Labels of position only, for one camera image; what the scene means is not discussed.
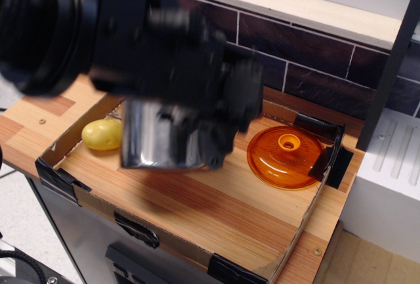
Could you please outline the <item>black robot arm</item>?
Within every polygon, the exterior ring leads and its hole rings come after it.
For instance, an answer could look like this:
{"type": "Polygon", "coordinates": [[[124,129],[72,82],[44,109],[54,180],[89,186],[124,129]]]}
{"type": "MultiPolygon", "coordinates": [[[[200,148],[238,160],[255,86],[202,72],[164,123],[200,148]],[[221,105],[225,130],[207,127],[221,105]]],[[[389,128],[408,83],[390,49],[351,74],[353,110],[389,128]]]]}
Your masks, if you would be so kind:
{"type": "Polygon", "coordinates": [[[259,61],[177,0],[1,0],[6,80],[56,96],[80,73],[124,99],[128,169],[217,169],[262,112],[259,61]]]}

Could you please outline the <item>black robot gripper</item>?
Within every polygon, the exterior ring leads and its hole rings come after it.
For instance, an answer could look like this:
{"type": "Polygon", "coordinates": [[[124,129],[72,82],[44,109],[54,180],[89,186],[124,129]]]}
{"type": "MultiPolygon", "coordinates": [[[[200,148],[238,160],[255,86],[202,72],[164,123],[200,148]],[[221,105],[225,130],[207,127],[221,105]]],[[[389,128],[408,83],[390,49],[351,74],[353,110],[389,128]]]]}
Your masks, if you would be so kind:
{"type": "Polygon", "coordinates": [[[262,111],[259,61],[177,0],[100,0],[89,77],[97,89],[163,102],[159,169],[222,167],[236,132],[217,122],[244,132],[262,111]]]}

